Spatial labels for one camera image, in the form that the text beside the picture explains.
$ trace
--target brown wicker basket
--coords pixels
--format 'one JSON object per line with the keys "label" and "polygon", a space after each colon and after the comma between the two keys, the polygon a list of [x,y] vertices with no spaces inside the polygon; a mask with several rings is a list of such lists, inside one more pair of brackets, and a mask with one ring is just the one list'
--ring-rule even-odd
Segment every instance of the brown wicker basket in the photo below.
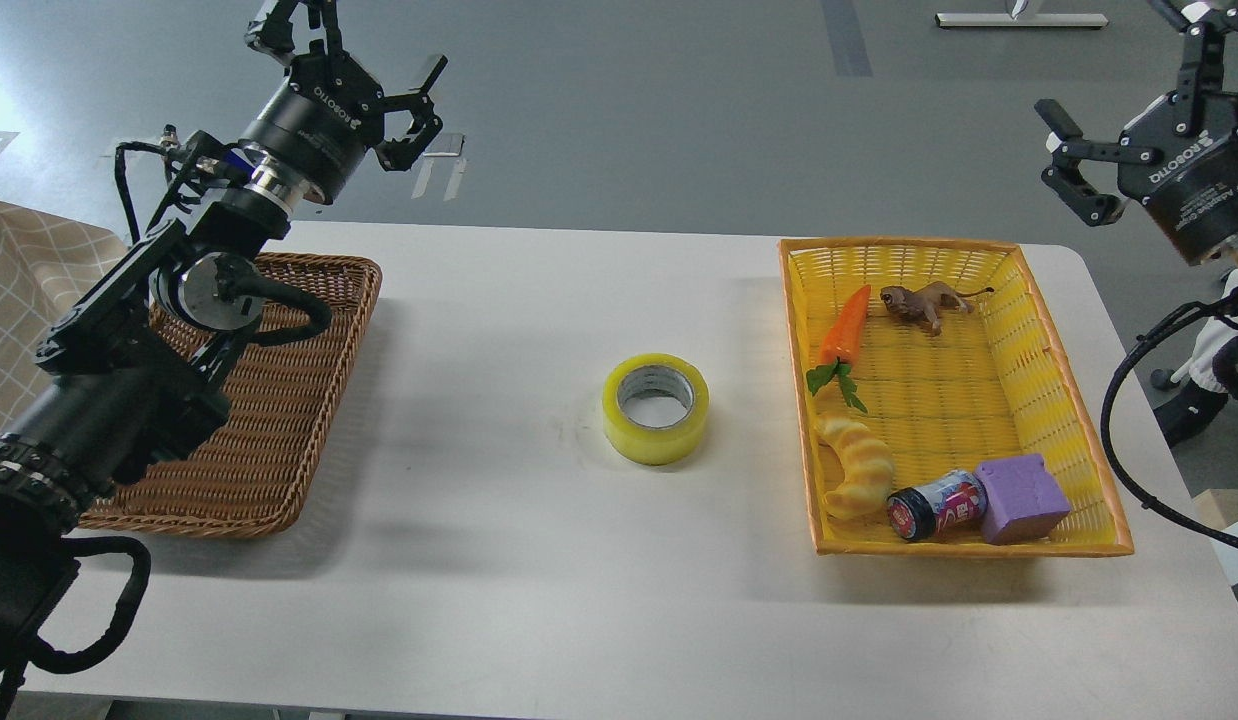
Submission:
{"label": "brown wicker basket", "polygon": [[[258,256],[264,277],[308,291],[331,306],[331,328],[311,340],[251,345],[229,381],[232,414],[186,461],[152,465],[80,516],[80,527],[194,537],[261,537],[290,527],[312,484],[383,272],[371,260],[334,255]],[[307,322],[270,302],[262,329]],[[154,329],[189,356],[208,335],[154,312]]]}

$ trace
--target wicker basket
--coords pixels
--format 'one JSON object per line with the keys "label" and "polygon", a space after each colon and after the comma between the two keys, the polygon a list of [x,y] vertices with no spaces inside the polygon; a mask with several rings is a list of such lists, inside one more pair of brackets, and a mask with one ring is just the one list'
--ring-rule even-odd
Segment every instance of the wicker basket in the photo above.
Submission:
{"label": "wicker basket", "polygon": [[[300,516],[335,407],[380,291],[371,260],[262,254],[264,277],[308,291],[331,306],[331,328],[284,346],[251,345],[229,381],[230,418],[186,461],[162,461],[80,516],[80,527],[194,537],[259,537]],[[262,329],[307,315],[269,302]],[[208,335],[154,311],[152,328],[189,356]]]}
{"label": "wicker basket", "polygon": [[[1013,242],[940,238],[825,238],[785,240],[784,292],[802,460],[815,548],[820,553],[1023,557],[1128,555],[1134,552],[1099,439],[1089,423],[1067,355],[1055,333],[1023,251]],[[889,315],[877,293],[899,285],[916,289],[943,281],[972,297],[976,311],[941,311],[943,333],[930,336]],[[869,426],[893,450],[895,489],[930,482],[954,468],[1039,452],[1072,505],[1062,523],[1039,541],[993,546],[978,523],[910,543],[894,533],[885,511],[865,518],[831,518],[825,491],[842,482],[834,453],[821,445],[811,419],[844,408],[837,384],[811,397],[805,374],[820,341],[851,293],[864,283],[874,297],[852,377]]]}

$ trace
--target yellow plastic basket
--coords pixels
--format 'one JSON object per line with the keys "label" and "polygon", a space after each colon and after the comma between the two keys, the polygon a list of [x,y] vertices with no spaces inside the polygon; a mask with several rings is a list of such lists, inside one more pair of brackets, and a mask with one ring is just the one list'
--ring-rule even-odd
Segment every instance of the yellow plastic basket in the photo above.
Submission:
{"label": "yellow plastic basket", "polygon": [[[784,294],[789,307],[794,379],[801,421],[810,527],[818,553],[881,555],[1025,557],[1129,555],[1125,511],[1072,377],[1067,355],[1023,251],[1015,242],[943,238],[821,238],[784,240]],[[974,313],[940,311],[943,332],[931,336],[893,318],[883,286],[917,289],[943,281],[971,297]],[[852,377],[869,413],[847,409],[837,384],[812,397],[806,370],[844,301],[872,285],[860,359]],[[895,489],[919,486],[980,461],[1023,454],[1045,465],[1072,505],[1049,537],[985,543],[978,523],[958,525],[922,542],[899,538],[885,511],[836,520],[823,496],[842,482],[837,455],[812,428],[825,409],[862,421],[893,450]]]}

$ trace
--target gray floor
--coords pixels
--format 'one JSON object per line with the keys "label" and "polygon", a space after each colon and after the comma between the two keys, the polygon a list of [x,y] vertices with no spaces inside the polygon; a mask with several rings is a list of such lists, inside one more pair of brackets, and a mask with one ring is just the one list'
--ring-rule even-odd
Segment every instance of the gray floor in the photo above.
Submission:
{"label": "gray floor", "polygon": [[[1175,83],[1180,38],[1132,0],[1045,4],[1107,14],[1102,31],[935,27],[935,12],[1000,6],[349,0],[345,47],[387,90],[405,90],[428,54],[449,56],[433,95],[467,145],[463,160],[433,161],[427,182],[422,167],[385,174],[368,160],[333,207],[300,219],[1055,242],[1084,256],[1130,345],[1180,302],[1217,294],[1222,268],[1187,268],[1138,209],[1082,225],[1039,182],[1049,156],[1032,104],[1054,96],[1087,135],[1113,140]],[[235,140],[280,83],[241,45],[255,10],[0,1],[0,132],[17,134],[0,153],[0,199],[121,231],[118,140],[166,122]],[[1238,74],[1238,42],[1228,58]],[[1112,168],[1089,177],[1112,191]],[[151,209],[157,168],[136,161],[131,187]],[[1190,346],[1169,343],[1140,379]],[[1151,405],[1167,397],[1148,392]],[[1238,406],[1176,460],[1192,492],[1238,487]],[[1140,512],[1128,496],[1127,507]],[[184,710],[118,703],[110,718],[271,716]]]}

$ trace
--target can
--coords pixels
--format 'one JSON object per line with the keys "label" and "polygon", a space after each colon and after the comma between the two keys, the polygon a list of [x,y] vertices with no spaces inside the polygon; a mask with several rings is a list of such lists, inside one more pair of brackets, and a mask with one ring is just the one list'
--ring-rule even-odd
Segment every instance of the can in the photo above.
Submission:
{"label": "can", "polygon": [[924,486],[890,494],[885,511],[890,527],[907,542],[943,532],[951,525],[983,518],[988,510],[984,484],[967,470],[951,470]]}

